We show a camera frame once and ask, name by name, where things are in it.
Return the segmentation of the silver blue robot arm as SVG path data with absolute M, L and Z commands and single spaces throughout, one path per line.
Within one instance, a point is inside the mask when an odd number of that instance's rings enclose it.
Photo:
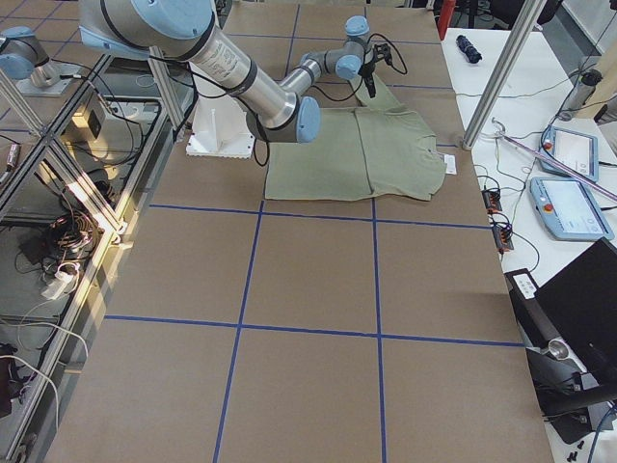
M 15 26 L 1 32 L 1 69 L 11 79 L 29 78 L 48 62 L 49 56 L 31 28 Z
M 386 46 L 372 42 L 366 18 L 355 15 L 345 23 L 342 47 L 304 55 L 276 82 L 224 34 L 208 1 L 82 1 L 79 14 L 88 47 L 133 60 L 150 58 L 157 47 L 168 62 L 196 66 L 247 108 L 247 125 L 264 142 L 312 142 L 321 111 L 307 90 L 322 75 L 335 74 L 360 77 L 374 95 L 375 65 L 389 57 Z

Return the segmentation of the arm mounting base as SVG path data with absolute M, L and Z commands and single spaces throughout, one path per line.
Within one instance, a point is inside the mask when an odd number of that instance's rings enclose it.
M 79 65 L 49 62 L 35 68 L 29 77 L 16 80 L 15 85 L 25 96 L 60 96 L 80 72 Z

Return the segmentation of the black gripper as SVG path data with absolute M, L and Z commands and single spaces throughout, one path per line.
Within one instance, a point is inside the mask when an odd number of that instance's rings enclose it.
M 364 62 L 359 71 L 359 76 L 363 79 L 363 83 L 370 98 L 374 98 L 376 95 L 372 75 L 376 65 L 381 61 L 384 61 L 388 66 L 391 65 L 391 48 L 387 43 L 373 44 L 365 54 Z

